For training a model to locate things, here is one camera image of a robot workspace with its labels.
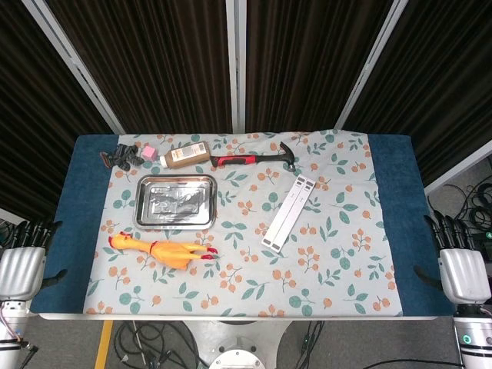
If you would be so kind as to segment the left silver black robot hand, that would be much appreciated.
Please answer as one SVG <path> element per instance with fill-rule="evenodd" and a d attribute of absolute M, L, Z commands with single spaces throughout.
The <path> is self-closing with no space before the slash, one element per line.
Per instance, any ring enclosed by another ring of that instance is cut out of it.
<path fill-rule="evenodd" d="M 44 276 L 45 263 L 61 221 L 22 221 L 13 227 L 1 256 L 1 301 L 30 301 L 41 289 L 56 285 L 67 270 Z"/>

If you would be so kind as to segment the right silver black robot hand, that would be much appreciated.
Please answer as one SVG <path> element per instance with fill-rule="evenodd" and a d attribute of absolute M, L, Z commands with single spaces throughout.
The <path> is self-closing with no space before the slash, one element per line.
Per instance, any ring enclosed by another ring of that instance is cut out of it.
<path fill-rule="evenodd" d="M 425 284 L 443 291 L 453 304 L 479 305 L 489 301 L 486 264 L 469 227 L 439 211 L 433 217 L 425 215 L 424 220 L 433 236 L 440 277 L 430 277 L 418 265 L 414 266 L 414 273 Z"/>

